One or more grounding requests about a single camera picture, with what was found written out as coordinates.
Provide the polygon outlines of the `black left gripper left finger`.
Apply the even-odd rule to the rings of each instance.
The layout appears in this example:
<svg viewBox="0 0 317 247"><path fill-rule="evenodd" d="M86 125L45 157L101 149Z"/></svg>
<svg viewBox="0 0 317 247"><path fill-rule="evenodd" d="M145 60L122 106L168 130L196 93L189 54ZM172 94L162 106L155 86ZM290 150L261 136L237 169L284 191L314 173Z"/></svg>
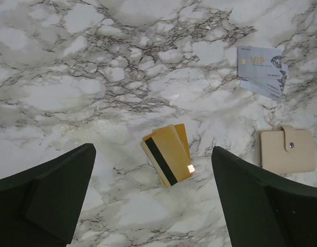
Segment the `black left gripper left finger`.
<svg viewBox="0 0 317 247"><path fill-rule="evenodd" d="M0 246L71 244L95 157L87 143L0 179Z"/></svg>

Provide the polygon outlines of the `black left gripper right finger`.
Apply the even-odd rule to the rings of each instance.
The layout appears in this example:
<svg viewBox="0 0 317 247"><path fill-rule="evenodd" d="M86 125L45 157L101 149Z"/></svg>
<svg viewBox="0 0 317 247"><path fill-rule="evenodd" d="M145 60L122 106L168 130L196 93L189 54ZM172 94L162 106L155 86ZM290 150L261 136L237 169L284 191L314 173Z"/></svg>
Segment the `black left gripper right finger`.
<svg viewBox="0 0 317 247"><path fill-rule="evenodd" d="M317 246L317 188L219 146L211 160L232 246Z"/></svg>

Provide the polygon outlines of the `beige leather card holder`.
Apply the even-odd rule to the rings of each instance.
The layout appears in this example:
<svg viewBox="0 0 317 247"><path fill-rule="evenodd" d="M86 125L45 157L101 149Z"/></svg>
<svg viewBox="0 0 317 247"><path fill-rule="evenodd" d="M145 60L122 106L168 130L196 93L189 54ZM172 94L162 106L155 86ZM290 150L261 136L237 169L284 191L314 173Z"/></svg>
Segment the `beige leather card holder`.
<svg viewBox="0 0 317 247"><path fill-rule="evenodd" d="M310 130L280 126L277 130L259 130L257 136L261 168L278 175L316 169L316 149Z"/></svg>

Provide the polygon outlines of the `gold card with magnetic stripe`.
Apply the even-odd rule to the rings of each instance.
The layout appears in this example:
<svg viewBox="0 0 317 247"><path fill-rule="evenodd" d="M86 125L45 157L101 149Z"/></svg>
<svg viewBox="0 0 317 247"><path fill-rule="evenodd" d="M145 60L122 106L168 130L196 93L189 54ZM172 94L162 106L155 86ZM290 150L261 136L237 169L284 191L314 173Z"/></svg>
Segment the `gold card with magnetic stripe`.
<svg viewBox="0 0 317 247"><path fill-rule="evenodd" d="M141 142L149 160L168 187L192 177L195 168L174 125L146 135Z"/></svg>

